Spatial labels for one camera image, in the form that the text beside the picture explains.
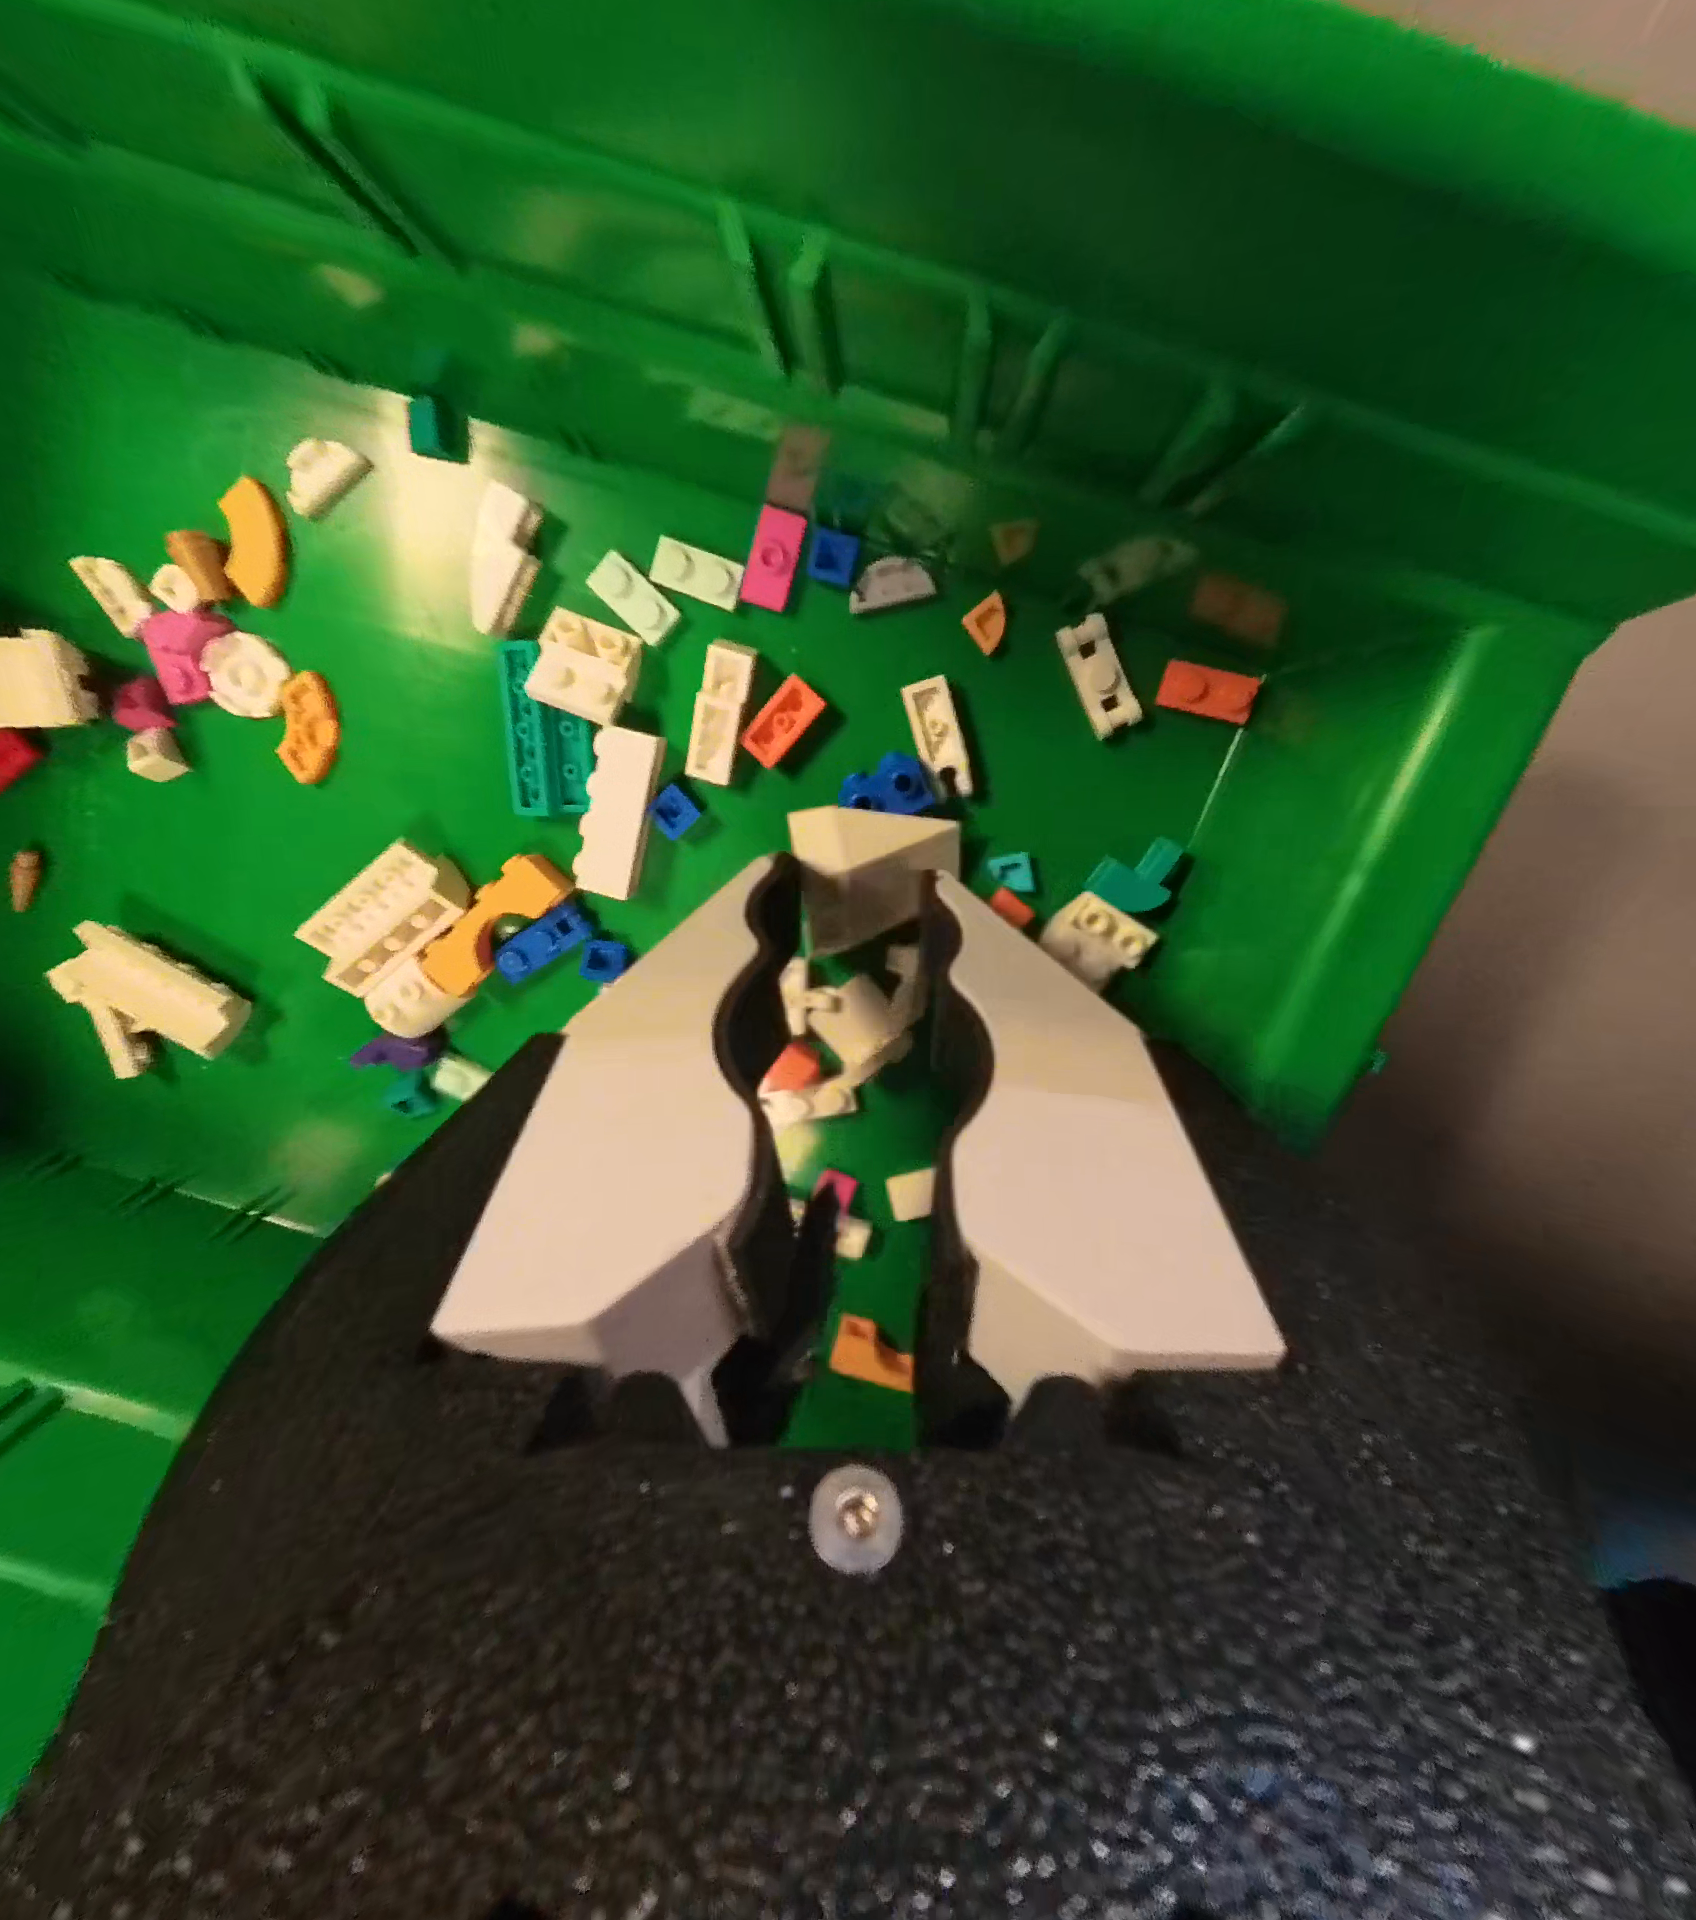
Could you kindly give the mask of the green plastic bin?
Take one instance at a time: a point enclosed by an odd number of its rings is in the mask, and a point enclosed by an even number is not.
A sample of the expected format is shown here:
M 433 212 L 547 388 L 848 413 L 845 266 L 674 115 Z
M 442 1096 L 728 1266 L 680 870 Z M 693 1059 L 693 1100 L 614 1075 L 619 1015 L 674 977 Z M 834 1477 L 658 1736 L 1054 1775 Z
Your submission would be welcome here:
M 823 710 L 636 898 L 636 954 L 951 676 L 964 847 L 1044 901 L 1192 854 L 1120 990 L 1315 1144 L 1582 662 L 1696 594 L 1696 131 L 1339 3 L 0 3 L 0 1817 L 161 1470 L 443 1115 L 291 926 L 509 803 L 524 605 L 762 505 L 917 609 L 687 605 Z

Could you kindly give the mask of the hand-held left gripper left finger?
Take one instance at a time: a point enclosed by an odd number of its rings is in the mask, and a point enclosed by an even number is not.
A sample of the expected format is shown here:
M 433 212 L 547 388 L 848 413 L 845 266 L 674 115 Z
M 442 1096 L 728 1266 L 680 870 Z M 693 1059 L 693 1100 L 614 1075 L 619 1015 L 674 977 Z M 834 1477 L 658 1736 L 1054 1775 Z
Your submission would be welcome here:
M 731 1445 L 717 1370 L 765 1337 L 793 1256 L 756 1094 L 797 942 L 801 870 L 768 854 L 573 1015 L 433 1313 L 442 1344 L 664 1378 Z

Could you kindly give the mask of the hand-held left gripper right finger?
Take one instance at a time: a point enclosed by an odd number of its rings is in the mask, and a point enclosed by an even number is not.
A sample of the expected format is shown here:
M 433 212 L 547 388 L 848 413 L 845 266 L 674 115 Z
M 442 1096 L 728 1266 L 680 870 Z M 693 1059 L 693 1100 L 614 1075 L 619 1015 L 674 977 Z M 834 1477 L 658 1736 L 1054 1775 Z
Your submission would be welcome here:
M 932 1160 L 917 1413 L 1003 1420 L 1046 1379 L 1269 1375 L 1282 1332 L 1149 1039 L 955 878 L 924 882 Z

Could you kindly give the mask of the white slope lego brick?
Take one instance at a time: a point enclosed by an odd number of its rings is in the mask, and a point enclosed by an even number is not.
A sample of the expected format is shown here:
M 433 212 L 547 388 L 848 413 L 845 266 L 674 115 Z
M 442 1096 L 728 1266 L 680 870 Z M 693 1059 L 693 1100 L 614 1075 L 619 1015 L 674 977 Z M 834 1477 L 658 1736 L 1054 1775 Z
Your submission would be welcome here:
M 924 878 L 959 870 L 962 830 L 936 816 L 829 803 L 788 812 L 787 847 L 801 868 L 807 949 L 828 958 L 917 920 Z

